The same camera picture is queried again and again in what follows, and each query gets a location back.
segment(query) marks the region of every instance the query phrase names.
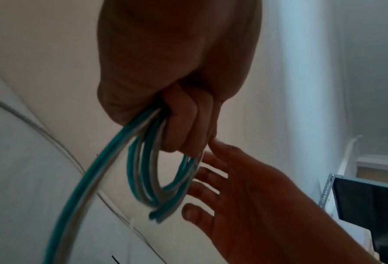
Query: hand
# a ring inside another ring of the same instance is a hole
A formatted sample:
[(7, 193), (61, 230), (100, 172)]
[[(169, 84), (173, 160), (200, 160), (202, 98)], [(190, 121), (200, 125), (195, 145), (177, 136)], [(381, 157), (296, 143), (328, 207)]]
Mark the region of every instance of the hand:
[[(265, 227), (261, 212), (263, 203), (259, 197), (264, 191), (260, 186), (265, 186), (261, 177), (273, 178), (272, 187), (278, 188), (277, 185), (284, 181), (288, 183), (285, 175), (232, 146), (214, 140), (209, 146), (216, 156), (205, 152), (202, 161), (227, 173), (228, 177), (201, 167), (196, 179), (209, 184), (219, 194), (194, 181), (188, 195), (208, 205), (214, 210), (214, 216), (196, 205), (186, 204), (182, 210), (184, 219), (198, 226), (230, 264), (289, 263)], [(237, 165), (249, 169), (238, 170)], [(256, 169), (261, 169), (259, 174), (248, 174)]]
[(214, 210), (186, 204), (182, 216), (199, 227), (230, 264), (378, 264), (279, 170), (240, 149), (211, 140), (188, 195)]
[(163, 150), (198, 156), (249, 72), (261, 13), (261, 0), (104, 0), (101, 105), (126, 125), (163, 100), (172, 113)]

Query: black panel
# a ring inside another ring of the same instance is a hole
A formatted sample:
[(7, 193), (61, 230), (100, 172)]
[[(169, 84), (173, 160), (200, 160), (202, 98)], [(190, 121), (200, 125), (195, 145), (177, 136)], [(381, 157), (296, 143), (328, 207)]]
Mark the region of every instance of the black panel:
[(335, 178), (339, 218), (371, 231), (374, 249), (388, 264), (388, 187)]

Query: bundle of cables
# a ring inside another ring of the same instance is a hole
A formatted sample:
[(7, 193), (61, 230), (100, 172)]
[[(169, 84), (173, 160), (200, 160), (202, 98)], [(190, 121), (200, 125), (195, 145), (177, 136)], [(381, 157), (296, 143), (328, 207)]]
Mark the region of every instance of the bundle of cables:
[(161, 223), (182, 203), (202, 157), (184, 156), (175, 179), (161, 187), (158, 179), (158, 157), (169, 111), (152, 105), (131, 120), (105, 147), (89, 167), (57, 220), (44, 258), (45, 264), (66, 263), (79, 226), (88, 211), (105, 173), (121, 151), (128, 149), (127, 177), (134, 197), (153, 208), (151, 220)]

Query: cable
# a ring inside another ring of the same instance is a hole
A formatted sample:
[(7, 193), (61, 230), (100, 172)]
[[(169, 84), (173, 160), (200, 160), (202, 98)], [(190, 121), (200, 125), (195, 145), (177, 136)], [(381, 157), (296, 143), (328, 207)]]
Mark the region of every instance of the cable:
[[(83, 169), (82, 165), (78, 162), (78, 160), (73, 156), (73, 154), (55, 137), (53, 137), (49, 132), (47, 132), (45, 129), (37, 125), (34, 121), (32, 121), (30, 118), (24, 116), (17, 110), (13, 109), (9, 105), (7, 105), (4, 102), (0, 101), (0, 108), (4, 109), (5, 111), (11, 113), (12, 115), (18, 117), (22, 121), (24, 121), (26, 124), (28, 124), (30, 127), (32, 127), (35, 131), (37, 131), (39, 134), (44, 136), (46, 139), (48, 139), (60, 152), (62, 152), (67, 159), (77, 168), (77, 170), (84, 175), (85, 170)], [(98, 196), (100, 199), (104, 202), (104, 204), (127, 226), (130, 228), (130, 222), (128, 221), (128, 218), (117, 208), (114, 209), (107, 200), (108, 197), (102, 192), (101, 190), (98, 191)], [(136, 229), (133, 228), (133, 231), (151, 248), (151, 250), (164, 262), (166, 261), (162, 258), (162, 256), (154, 249), (154, 247), (149, 243), (149, 241)]]

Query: fist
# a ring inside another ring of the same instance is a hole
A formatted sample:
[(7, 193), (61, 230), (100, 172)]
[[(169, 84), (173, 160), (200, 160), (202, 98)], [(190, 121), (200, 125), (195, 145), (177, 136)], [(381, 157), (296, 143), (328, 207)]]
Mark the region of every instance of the fist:
[(99, 102), (124, 126), (161, 100), (171, 112), (162, 149), (198, 156), (249, 72), (261, 15), (260, 0), (105, 0)]

